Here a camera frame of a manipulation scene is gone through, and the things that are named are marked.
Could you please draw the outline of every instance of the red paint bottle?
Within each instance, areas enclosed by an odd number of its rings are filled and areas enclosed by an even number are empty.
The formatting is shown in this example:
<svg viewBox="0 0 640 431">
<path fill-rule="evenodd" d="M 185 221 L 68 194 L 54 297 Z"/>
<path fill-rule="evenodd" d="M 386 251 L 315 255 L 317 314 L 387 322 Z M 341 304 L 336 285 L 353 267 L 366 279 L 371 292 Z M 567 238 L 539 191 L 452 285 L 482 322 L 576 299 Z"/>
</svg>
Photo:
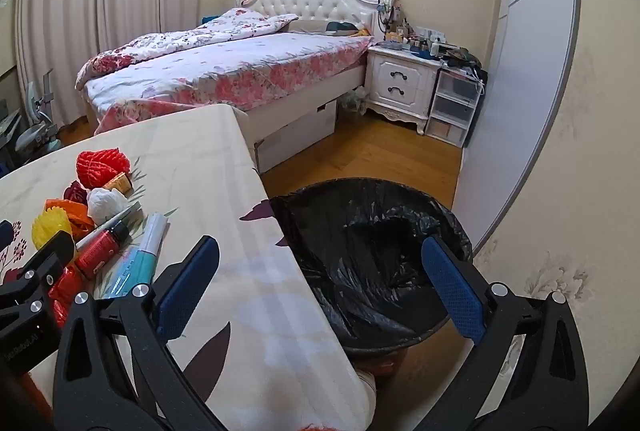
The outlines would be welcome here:
<svg viewBox="0 0 640 431">
<path fill-rule="evenodd" d="M 97 236 L 76 259 L 76 267 L 87 279 L 94 279 L 98 271 L 109 263 L 129 237 L 129 228 L 119 221 Z"/>
</svg>

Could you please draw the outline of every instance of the plastic drawer organizer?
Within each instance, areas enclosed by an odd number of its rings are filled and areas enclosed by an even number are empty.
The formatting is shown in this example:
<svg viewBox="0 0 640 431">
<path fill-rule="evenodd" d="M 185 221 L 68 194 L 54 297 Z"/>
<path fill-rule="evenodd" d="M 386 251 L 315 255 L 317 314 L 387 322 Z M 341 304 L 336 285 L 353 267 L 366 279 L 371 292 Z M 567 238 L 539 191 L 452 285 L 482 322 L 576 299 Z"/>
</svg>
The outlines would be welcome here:
<svg viewBox="0 0 640 431">
<path fill-rule="evenodd" d="M 462 148 L 473 121 L 481 85 L 472 79 L 440 71 L 427 124 L 427 135 Z"/>
</svg>

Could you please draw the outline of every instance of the drawer handle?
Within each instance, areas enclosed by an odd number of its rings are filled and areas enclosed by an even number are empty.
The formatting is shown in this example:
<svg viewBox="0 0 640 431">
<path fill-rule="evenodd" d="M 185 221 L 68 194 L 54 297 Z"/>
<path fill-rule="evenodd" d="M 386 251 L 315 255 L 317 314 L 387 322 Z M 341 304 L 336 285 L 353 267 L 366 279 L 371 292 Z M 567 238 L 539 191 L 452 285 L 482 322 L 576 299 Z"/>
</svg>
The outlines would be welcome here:
<svg viewBox="0 0 640 431">
<path fill-rule="evenodd" d="M 406 75 L 404 75 L 402 72 L 391 72 L 391 77 L 396 77 L 396 76 L 402 76 L 402 79 L 404 79 L 405 81 L 407 80 Z"/>
</svg>

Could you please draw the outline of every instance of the screw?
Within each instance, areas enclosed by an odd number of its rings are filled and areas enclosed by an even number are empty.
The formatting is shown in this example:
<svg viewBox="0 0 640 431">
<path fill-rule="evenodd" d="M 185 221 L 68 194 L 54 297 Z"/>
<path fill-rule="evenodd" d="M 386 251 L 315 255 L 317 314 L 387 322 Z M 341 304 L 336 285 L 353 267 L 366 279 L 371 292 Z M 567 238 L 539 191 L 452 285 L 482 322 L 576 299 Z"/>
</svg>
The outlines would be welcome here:
<svg viewBox="0 0 640 431">
<path fill-rule="evenodd" d="M 79 305 L 83 305 L 86 303 L 88 299 L 89 299 L 89 294 L 87 294 L 86 292 L 81 292 L 76 296 L 76 303 L 78 303 Z"/>
<path fill-rule="evenodd" d="M 491 286 L 491 292 L 493 292 L 498 297 L 505 297 L 509 293 L 509 289 L 502 283 L 494 283 Z"/>
<path fill-rule="evenodd" d="M 566 297 L 559 290 L 556 290 L 553 294 L 551 294 L 551 299 L 553 299 L 559 305 L 566 303 Z"/>
<path fill-rule="evenodd" d="M 133 287 L 133 295 L 135 297 L 145 297 L 149 293 L 149 286 L 142 283 Z"/>
</svg>

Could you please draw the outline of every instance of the yellow object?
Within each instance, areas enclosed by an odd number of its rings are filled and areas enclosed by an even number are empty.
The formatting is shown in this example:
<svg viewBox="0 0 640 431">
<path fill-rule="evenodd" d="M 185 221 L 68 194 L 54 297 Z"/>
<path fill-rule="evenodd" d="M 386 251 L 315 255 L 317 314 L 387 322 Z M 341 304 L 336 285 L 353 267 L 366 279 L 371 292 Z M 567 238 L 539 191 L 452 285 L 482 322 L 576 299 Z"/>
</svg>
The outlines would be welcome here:
<svg viewBox="0 0 640 431">
<path fill-rule="evenodd" d="M 366 28 L 359 30 L 357 34 L 351 34 L 349 37 L 364 37 L 364 36 L 371 36 L 371 34 Z"/>
<path fill-rule="evenodd" d="M 33 245 L 40 250 L 59 231 L 65 231 L 71 236 L 74 234 L 66 211 L 60 207 L 52 207 L 33 220 L 31 226 Z"/>
<path fill-rule="evenodd" d="M 131 182 L 127 178 L 127 175 L 125 175 L 124 173 L 120 173 L 118 176 L 116 176 L 116 178 L 114 178 L 110 182 L 107 182 L 102 187 L 102 189 L 107 189 L 109 191 L 117 189 L 123 195 L 126 195 L 129 191 L 133 189 L 133 186 L 131 185 Z"/>
</svg>

